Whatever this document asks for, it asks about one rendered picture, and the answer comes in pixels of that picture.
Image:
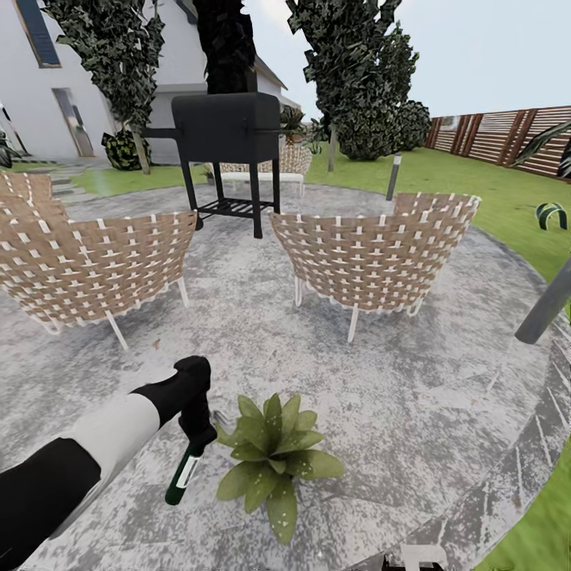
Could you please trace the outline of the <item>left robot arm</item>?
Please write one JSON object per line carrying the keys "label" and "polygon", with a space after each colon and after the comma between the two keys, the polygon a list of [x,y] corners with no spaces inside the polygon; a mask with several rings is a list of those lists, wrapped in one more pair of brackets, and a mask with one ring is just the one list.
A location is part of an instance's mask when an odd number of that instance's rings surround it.
{"label": "left robot arm", "polygon": [[43,542],[63,535],[177,412],[199,451],[218,442],[213,422],[234,434],[236,418],[221,402],[207,404],[209,389],[209,360],[184,358],[0,473],[0,571],[17,571]]}

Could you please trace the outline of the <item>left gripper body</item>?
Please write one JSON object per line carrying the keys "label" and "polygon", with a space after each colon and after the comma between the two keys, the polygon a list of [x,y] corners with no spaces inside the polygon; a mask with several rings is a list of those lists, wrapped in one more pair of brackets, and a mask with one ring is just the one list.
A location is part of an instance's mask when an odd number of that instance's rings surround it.
{"label": "left gripper body", "polygon": [[209,418],[209,406],[206,405],[202,410],[195,413],[185,413],[181,410],[181,416],[178,418],[179,426],[184,433],[190,438],[192,443],[199,451],[216,441],[218,433],[216,432],[216,424],[212,423]]}

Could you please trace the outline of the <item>insectifuge atomizer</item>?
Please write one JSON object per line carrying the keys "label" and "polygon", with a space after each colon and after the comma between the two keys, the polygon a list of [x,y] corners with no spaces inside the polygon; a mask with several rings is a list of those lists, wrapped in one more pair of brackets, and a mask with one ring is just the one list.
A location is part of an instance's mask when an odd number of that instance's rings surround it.
{"label": "insectifuge atomizer", "polygon": [[171,485],[164,496],[164,500],[169,505],[178,505],[186,491],[190,479],[194,475],[194,470],[200,461],[199,450],[192,444],[186,448],[180,465],[178,466],[177,473],[174,475]]}

